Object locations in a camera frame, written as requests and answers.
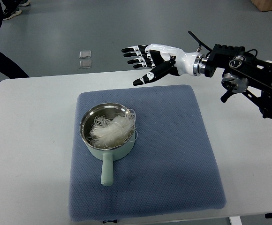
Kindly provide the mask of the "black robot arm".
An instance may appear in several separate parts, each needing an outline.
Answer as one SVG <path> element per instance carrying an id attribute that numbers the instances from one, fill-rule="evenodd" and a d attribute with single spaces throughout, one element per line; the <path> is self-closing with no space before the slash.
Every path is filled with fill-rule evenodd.
<path id="1" fill-rule="evenodd" d="M 217 68 L 222 68 L 221 84 L 226 93 L 220 98 L 225 103 L 232 95 L 241 93 L 254 103 L 263 118 L 272 119 L 272 63 L 259 60 L 252 50 L 243 46 L 215 45 L 208 47 L 191 31 L 189 34 L 200 47 L 208 50 L 194 64 L 194 71 L 212 77 Z"/>

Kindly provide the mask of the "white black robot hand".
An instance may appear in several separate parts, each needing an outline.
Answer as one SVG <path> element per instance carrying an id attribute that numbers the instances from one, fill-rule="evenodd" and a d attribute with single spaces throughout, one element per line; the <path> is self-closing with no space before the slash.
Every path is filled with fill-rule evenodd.
<path id="1" fill-rule="evenodd" d="M 135 45 L 124 48 L 121 52 L 124 57 L 134 57 L 128 60 L 128 64 L 132 64 L 133 68 L 151 69 L 133 81 L 134 86 L 156 82 L 168 74 L 197 76 L 201 74 L 199 63 L 204 59 L 200 52 L 186 53 L 182 49 L 159 44 Z"/>

